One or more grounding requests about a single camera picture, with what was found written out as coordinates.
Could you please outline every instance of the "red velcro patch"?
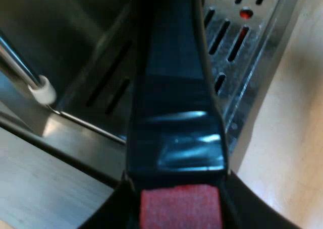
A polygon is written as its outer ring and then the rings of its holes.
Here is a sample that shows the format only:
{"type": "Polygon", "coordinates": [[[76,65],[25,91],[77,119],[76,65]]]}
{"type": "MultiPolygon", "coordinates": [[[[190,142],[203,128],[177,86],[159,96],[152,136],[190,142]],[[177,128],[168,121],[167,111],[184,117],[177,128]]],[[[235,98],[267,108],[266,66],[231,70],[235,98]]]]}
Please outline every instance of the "red velcro patch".
{"type": "Polygon", "coordinates": [[[141,229],[222,229],[219,191],[209,185],[141,193],[141,229]]]}

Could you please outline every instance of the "chrome bar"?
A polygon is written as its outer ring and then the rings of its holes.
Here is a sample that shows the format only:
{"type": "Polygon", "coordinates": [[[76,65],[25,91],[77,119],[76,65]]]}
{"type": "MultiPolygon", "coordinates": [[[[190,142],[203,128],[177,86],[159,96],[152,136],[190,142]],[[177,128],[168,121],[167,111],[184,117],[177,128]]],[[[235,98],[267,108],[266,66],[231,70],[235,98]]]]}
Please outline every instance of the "chrome bar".
{"type": "Polygon", "coordinates": [[[31,88],[38,89],[42,86],[39,76],[27,66],[2,33],[0,33],[0,56],[31,88]]]}

